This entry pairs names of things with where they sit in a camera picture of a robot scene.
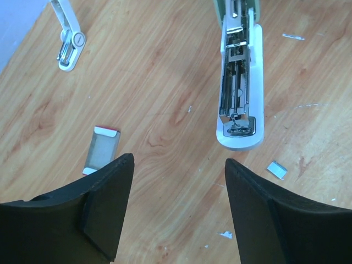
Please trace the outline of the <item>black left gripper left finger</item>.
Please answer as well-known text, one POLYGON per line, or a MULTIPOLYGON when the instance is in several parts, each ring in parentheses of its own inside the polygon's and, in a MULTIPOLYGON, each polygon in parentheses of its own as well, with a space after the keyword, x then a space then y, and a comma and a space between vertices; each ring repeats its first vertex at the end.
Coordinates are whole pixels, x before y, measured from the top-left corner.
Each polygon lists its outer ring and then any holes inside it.
POLYGON ((1 204, 1 263, 111 263, 134 176, 126 153, 29 201, 1 204))

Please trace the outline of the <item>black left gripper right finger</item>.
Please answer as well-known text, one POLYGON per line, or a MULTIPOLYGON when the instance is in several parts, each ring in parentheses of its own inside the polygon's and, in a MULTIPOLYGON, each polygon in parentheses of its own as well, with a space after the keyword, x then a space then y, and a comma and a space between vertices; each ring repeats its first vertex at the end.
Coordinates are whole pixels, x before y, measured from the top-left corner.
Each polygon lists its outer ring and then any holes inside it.
POLYGON ((291 192, 234 159, 225 183, 241 263, 351 263, 351 210, 291 192))

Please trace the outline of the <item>grey white stapler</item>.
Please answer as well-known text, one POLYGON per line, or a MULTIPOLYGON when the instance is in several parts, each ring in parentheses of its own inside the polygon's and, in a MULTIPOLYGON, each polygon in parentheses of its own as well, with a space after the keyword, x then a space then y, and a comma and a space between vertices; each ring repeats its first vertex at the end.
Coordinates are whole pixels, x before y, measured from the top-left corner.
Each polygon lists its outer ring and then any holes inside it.
POLYGON ((265 134, 263 31, 259 1, 215 1, 222 29, 216 138, 232 151, 261 144, 265 134))

